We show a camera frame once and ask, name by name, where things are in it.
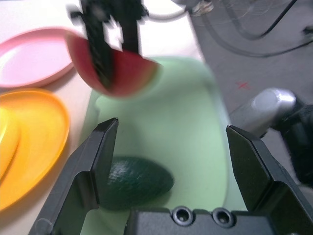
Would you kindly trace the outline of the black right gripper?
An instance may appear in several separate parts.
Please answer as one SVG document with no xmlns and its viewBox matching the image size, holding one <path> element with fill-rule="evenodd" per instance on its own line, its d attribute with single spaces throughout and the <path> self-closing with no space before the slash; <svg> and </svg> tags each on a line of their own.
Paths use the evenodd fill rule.
<svg viewBox="0 0 313 235">
<path fill-rule="evenodd" d="M 122 49 L 139 54 L 138 22 L 148 15 L 140 0 L 82 0 L 81 8 L 68 6 L 71 20 L 80 18 L 85 23 L 89 51 L 98 80 L 109 89 L 113 82 L 113 51 L 106 43 L 103 23 L 121 22 Z"/>
</svg>

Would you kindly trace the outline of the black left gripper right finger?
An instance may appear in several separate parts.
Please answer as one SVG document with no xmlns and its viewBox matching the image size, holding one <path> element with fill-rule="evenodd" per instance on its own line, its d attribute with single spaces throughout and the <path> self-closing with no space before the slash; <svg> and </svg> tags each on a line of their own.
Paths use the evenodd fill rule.
<svg viewBox="0 0 313 235">
<path fill-rule="evenodd" d="M 226 129 L 234 177 L 247 212 L 237 225 L 249 235 L 311 235 L 313 208 L 265 144 L 235 126 Z"/>
</svg>

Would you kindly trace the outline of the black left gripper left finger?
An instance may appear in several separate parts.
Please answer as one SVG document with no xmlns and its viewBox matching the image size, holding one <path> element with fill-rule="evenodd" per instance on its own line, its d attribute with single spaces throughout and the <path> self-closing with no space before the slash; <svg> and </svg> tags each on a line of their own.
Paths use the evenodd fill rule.
<svg viewBox="0 0 313 235">
<path fill-rule="evenodd" d="M 98 124 L 69 156 L 29 234 L 80 234 L 87 213 L 99 207 L 105 192 L 117 129 L 117 118 Z"/>
</svg>

